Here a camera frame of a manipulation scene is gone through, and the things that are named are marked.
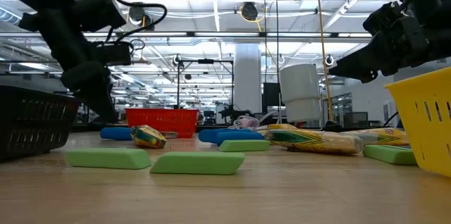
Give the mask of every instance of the red basket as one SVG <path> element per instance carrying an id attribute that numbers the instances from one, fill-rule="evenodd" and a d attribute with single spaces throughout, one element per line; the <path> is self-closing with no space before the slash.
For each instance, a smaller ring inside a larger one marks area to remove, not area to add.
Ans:
<path id="1" fill-rule="evenodd" d="M 196 132 L 197 110 L 163 108 L 127 108 L 128 127 L 148 125 L 162 132 L 177 132 L 179 138 L 191 138 Z"/>

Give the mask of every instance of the green eraser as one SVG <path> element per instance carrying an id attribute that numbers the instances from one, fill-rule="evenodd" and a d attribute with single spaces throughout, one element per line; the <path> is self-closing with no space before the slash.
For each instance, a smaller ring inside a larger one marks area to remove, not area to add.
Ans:
<path id="1" fill-rule="evenodd" d="M 270 142 L 260 139 L 225 140 L 219 151 L 265 151 Z"/>
<path id="2" fill-rule="evenodd" d="M 364 155 L 391 164 L 416 165 L 414 152 L 404 147 L 367 145 Z"/>
<path id="3" fill-rule="evenodd" d="M 152 162 L 142 149 L 84 148 L 67 151 L 67 163 L 74 167 L 142 169 Z"/>
<path id="4" fill-rule="evenodd" d="M 232 175 L 244 160 L 243 153 L 173 151 L 160 156 L 150 173 Z"/>

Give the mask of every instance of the blue foam block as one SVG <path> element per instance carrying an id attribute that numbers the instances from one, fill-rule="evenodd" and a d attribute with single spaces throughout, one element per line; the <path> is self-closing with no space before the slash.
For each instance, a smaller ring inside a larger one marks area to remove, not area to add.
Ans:
<path id="1" fill-rule="evenodd" d="M 263 135 L 258 132 L 242 132 L 235 130 L 234 132 L 220 132 L 216 136 L 216 143 L 220 146 L 225 140 L 241 140 L 241 139 L 264 139 Z"/>
<path id="2" fill-rule="evenodd" d="M 100 131 L 100 137 L 102 139 L 132 140 L 132 135 L 130 135 L 130 128 L 126 127 L 104 128 Z"/>
<path id="3" fill-rule="evenodd" d="M 216 137 L 218 136 L 218 133 L 220 132 L 252 132 L 249 129 L 228 129 L 228 128 L 224 128 L 224 129 L 215 129 L 215 130 L 202 130 L 199 133 L 199 140 L 202 142 L 208 142 L 208 143 L 214 143 L 216 144 Z"/>

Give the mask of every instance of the plastic basket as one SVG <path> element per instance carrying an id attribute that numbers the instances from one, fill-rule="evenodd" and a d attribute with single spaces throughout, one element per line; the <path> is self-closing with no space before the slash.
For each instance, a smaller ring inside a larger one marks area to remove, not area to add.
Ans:
<path id="1" fill-rule="evenodd" d="M 385 86 L 395 100 L 418 165 L 451 177 L 451 68 Z"/>
<path id="2" fill-rule="evenodd" d="M 0 86 L 0 161 L 64 146 L 79 103 L 70 97 Z"/>
<path id="3" fill-rule="evenodd" d="M 159 131 L 177 132 L 191 138 L 196 131 L 197 110 L 127 108 L 128 126 L 148 125 Z"/>

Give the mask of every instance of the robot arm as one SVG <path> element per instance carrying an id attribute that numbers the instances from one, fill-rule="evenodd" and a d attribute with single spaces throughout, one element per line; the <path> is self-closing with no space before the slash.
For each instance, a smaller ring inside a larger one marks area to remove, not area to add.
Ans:
<path id="1" fill-rule="evenodd" d="M 400 0 L 383 5 L 365 20 L 370 43 L 329 69 L 331 75 L 363 83 L 398 69 L 451 56 L 451 0 Z"/>
<path id="2" fill-rule="evenodd" d="M 107 26 L 115 29 L 126 24 L 115 1 L 20 1 L 35 9 L 36 13 L 24 13 L 19 27 L 41 33 L 51 55 L 64 70 L 62 83 L 103 119 L 115 122 L 117 117 L 110 97 L 111 73 L 107 66 L 130 65 L 130 43 L 89 42 L 82 33 L 96 32 Z M 158 7 L 166 12 L 163 5 Z"/>

